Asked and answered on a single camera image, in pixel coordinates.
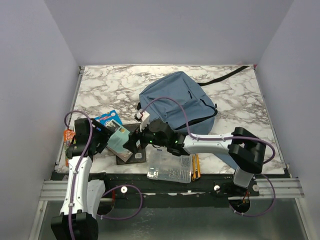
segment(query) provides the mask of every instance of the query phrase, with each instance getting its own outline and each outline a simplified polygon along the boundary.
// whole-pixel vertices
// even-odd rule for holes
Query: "book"
[[[130,131],[114,119],[107,122],[106,127],[113,132],[106,147],[122,161],[127,162],[133,153],[123,145],[129,140]]]
[[[104,113],[100,116],[95,117],[94,119],[97,120],[99,123],[103,124],[104,126],[107,126],[107,123],[110,122],[112,119],[117,121],[119,124],[122,124],[116,110]]]
[[[130,132],[135,131],[139,126],[140,123],[131,123],[131,124],[124,124],[123,125],[126,129]],[[116,156],[116,164],[117,165],[125,165],[125,164],[139,164],[146,162],[146,149],[142,149],[141,146],[138,148],[138,152],[133,154],[126,162],[122,161],[120,157]]]

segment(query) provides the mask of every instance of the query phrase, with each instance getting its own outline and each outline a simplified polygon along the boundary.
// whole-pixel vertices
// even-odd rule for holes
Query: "screw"
[[[216,192],[220,192],[220,186],[219,185],[215,185],[213,187],[213,190],[215,190]]]
[[[128,191],[128,188],[126,186],[123,186],[121,188],[121,193],[125,194]]]
[[[252,186],[252,190],[255,191],[255,192],[259,192],[259,189],[260,188],[259,188],[259,186],[257,184]]]

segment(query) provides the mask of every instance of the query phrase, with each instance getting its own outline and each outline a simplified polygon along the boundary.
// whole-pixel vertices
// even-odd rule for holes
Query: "backpack strap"
[[[205,117],[201,117],[201,118],[196,118],[196,119],[190,120],[190,121],[188,122],[188,125],[189,125],[189,126],[192,126],[192,125],[201,123],[201,122],[203,122],[203,121],[205,121],[205,120],[207,120],[207,119],[213,118],[215,115],[218,114],[217,104],[214,104],[214,107],[213,107],[213,106],[207,105],[207,104],[205,103],[205,101],[202,100],[202,99],[200,99],[200,101],[201,101],[205,106],[213,109],[214,113],[213,113],[212,115],[210,115],[210,116],[205,116]],[[187,127],[187,123],[182,124],[181,126],[176,127],[174,130],[180,130],[180,129],[184,129],[184,128],[186,128],[186,127]]]
[[[208,82],[203,82],[203,83],[198,82],[198,84],[199,84],[199,86],[203,87],[203,86],[207,86],[207,85],[210,85],[210,84],[219,83],[219,82],[221,82],[221,81],[223,81],[223,80],[226,80],[226,79],[230,78],[231,76],[233,76],[233,75],[241,72],[242,70],[244,70],[244,69],[246,69],[246,68],[248,68],[248,67],[249,67],[249,66],[241,66],[241,67],[239,67],[238,69],[236,69],[236,70],[228,73],[227,75],[218,77],[218,78],[213,79],[213,80],[208,81]]]

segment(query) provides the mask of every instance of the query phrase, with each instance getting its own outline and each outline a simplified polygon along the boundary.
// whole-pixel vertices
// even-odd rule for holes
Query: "blue backpack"
[[[206,83],[197,83],[183,71],[171,73],[147,86],[139,95],[137,109],[145,108],[148,103],[159,97],[176,100],[186,112],[191,133],[209,134],[217,115],[217,105],[206,95],[201,86],[221,82],[242,71],[243,66],[235,71]],[[149,106],[147,112],[150,121],[161,119],[180,133],[187,133],[186,119],[180,107],[169,99],[159,99]]]

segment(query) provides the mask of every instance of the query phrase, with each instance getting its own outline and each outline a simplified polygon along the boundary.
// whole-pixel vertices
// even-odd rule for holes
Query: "blue box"
[[[107,123],[110,122],[111,120],[115,120],[116,122],[122,125],[122,121],[120,120],[118,114],[116,113],[116,110],[109,111],[105,114],[95,117],[94,119],[100,122],[101,124],[103,124],[104,126],[106,126]]]

